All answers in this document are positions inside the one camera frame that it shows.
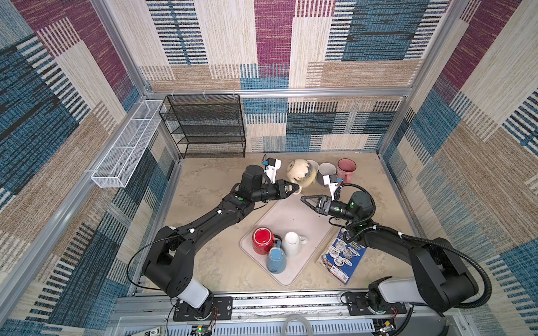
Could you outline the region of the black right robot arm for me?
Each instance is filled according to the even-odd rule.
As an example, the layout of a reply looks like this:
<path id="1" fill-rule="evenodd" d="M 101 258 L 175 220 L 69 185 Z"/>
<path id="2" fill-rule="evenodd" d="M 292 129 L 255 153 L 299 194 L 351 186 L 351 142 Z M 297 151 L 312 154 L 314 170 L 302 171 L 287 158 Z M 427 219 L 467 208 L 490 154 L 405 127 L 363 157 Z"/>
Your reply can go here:
<path id="1" fill-rule="evenodd" d="M 382 251 L 411 266 L 411 278 L 384 277 L 369 285 L 367 302 L 373 312 L 383 312 L 395 302 L 439 313 L 473 309 L 493 294 L 487 272 L 447 240 L 414 237 L 374 222 L 375 201 L 366 191 L 353 193 L 348 202 L 326 195 L 303 196 L 301 201 L 318 214 L 344 220 L 345 242 Z"/>

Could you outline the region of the beige speckled ceramic mug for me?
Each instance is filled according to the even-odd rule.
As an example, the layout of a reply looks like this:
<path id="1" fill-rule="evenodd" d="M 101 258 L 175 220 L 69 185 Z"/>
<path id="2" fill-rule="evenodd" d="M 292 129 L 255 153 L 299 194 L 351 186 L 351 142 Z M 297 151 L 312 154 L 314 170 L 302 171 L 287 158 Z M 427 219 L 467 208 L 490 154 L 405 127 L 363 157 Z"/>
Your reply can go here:
<path id="1" fill-rule="evenodd" d="M 298 195 L 304 188 L 315 182 L 317 168 L 309 160 L 295 159 L 287 166 L 287 177 L 290 182 L 298 185 L 298 190 L 294 192 Z"/>

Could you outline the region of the white mug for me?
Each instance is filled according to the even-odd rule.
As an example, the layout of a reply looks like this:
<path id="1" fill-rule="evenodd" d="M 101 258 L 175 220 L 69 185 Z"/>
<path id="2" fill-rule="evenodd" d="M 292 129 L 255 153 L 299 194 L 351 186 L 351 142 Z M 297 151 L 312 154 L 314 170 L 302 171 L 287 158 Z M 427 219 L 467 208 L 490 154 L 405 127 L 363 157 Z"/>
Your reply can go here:
<path id="1" fill-rule="evenodd" d="M 297 232 L 288 232 L 282 240 L 282 249 L 288 258 L 298 256 L 305 244 L 308 243 L 308 238 L 298 234 Z"/>

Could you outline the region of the pink cartoon mug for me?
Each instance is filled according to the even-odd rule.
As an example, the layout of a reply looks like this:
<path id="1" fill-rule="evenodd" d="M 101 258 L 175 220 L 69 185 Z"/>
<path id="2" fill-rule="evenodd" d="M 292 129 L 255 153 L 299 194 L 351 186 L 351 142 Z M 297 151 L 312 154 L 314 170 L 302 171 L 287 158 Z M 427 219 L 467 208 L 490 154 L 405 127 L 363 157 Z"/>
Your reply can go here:
<path id="1" fill-rule="evenodd" d="M 343 183 L 350 183 L 353 179 L 354 172 L 357 169 L 355 161 L 349 158 L 342 158 L 337 164 L 337 175 Z"/>

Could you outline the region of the light green mug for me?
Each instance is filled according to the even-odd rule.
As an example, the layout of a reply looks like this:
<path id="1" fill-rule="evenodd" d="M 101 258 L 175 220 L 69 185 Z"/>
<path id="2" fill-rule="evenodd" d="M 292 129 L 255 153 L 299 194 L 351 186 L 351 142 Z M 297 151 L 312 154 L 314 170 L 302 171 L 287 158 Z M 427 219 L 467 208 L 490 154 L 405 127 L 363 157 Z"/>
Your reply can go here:
<path id="1" fill-rule="evenodd" d="M 319 164 L 314 161 L 314 160 L 308 160 L 308 162 L 310 163 L 310 165 L 312 166 L 312 168 L 315 170 L 315 171 L 318 171 L 319 169 Z"/>

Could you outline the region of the lavender purple mug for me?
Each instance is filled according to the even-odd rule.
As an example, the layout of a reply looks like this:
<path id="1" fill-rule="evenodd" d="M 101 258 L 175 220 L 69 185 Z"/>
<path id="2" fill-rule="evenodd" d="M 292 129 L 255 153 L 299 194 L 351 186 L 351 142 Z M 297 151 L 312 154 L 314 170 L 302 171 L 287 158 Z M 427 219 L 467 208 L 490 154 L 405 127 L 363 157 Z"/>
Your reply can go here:
<path id="1" fill-rule="evenodd" d="M 316 178 L 317 182 L 321 186 L 323 186 L 324 176 L 335 175 L 335 174 L 337 174 L 336 167 L 329 162 L 323 162 L 322 164 L 319 165 L 318 170 L 317 170 L 317 178 Z"/>

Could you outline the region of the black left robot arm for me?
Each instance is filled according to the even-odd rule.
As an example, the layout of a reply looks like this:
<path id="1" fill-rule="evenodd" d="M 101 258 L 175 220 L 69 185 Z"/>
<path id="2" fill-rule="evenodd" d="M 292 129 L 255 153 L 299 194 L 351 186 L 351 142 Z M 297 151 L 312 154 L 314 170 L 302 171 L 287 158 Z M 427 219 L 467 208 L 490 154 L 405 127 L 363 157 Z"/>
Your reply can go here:
<path id="1" fill-rule="evenodd" d="M 300 190 L 297 183 L 270 180 L 258 165 L 249 165 L 220 203 L 195 221 L 161 228 L 143 262 L 142 274 L 171 298 L 188 304 L 199 317 L 214 309 L 213 293 L 193 278 L 195 257 L 221 231 L 241 222 L 257 202 L 284 200 Z"/>

